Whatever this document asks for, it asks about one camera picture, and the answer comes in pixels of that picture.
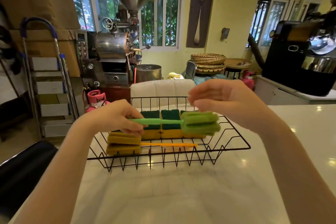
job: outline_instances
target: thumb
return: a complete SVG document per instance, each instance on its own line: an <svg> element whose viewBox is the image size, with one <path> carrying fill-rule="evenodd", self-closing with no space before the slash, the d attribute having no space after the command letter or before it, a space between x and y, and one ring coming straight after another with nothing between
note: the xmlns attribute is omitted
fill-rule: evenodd
<svg viewBox="0 0 336 224"><path fill-rule="evenodd" d="M136 131L144 129L143 125L136 123L134 121L131 121L129 119L126 119L125 117L122 117L122 118L123 118L122 119L123 128L129 129L129 130L136 130Z"/></svg>
<svg viewBox="0 0 336 224"><path fill-rule="evenodd" d="M229 101L217 101L213 99L198 99L195 100L194 106L200 111L217 112L226 116L233 108L233 102Z"/></svg>

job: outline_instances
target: wire rack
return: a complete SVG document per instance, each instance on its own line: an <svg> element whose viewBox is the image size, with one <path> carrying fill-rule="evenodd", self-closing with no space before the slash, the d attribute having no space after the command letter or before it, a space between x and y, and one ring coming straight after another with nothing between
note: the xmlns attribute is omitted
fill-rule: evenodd
<svg viewBox="0 0 336 224"><path fill-rule="evenodd" d="M139 97L132 98L131 104L139 111L195 110L187 102L187 97ZM161 164L164 168L168 163L175 163L177 167L180 162L187 162L189 166L192 162L199 162L203 165L205 161L209 161L215 164L223 151L248 150L251 148L225 116L219 117L219 124L222 128L221 131L212 137L148 140L151 143L196 143L198 144L197 148L142 146L140 154L129 156L120 156L119 153L114 156L107 156L105 149L108 133L99 133L92 141L87 160L98 160L109 172L113 168L122 168L124 171L125 167L134 166L138 169L140 165L147 165L152 168L155 164Z"/></svg>

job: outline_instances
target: green sponge brush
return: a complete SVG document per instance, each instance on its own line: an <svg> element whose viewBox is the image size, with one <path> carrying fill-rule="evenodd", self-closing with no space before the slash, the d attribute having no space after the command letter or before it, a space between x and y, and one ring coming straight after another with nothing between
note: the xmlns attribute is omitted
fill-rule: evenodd
<svg viewBox="0 0 336 224"><path fill-rule="evenodd" d="M212 112L184 112L181 120L163 120L163 119L131 119L142 125L158 124L181 124L184 133L195 133L201 135L213 136L215 132L221 130L218 124L219 117Z"/></svg>

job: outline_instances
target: hand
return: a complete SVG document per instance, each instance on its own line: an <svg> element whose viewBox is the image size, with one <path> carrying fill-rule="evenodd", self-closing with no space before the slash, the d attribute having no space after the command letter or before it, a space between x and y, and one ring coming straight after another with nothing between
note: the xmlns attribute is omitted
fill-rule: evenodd
<svg viewBox="0 0 336 224"><path fill-rule="evenodd" d="M143 134L144 126L128 118L143 118L143 116L127 100L122 99L86 113L78 119L78 122L84 122L95 133L121 130L136 136Z"/></svg>
<svg viewBox="0 0 336 224"><path fill-rule="evenodd" d="M241 80L208 80L190 90L188 100L200 111L220 113L258 134L279 119Z"/></svg>

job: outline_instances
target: person's left hand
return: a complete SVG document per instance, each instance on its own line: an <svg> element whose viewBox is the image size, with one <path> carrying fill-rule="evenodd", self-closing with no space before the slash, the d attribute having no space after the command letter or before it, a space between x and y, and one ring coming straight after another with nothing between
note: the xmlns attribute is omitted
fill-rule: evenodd
<svg viewBox="0 0 336 224"><path fill-rule="evenodd" d="M84 114L78 119L78 122L82 121L95 133L121 130L126 134L136 136L143 134L144 126L130 121L128 118L143 118L143 116L127 100L122 99Z"/></svg>

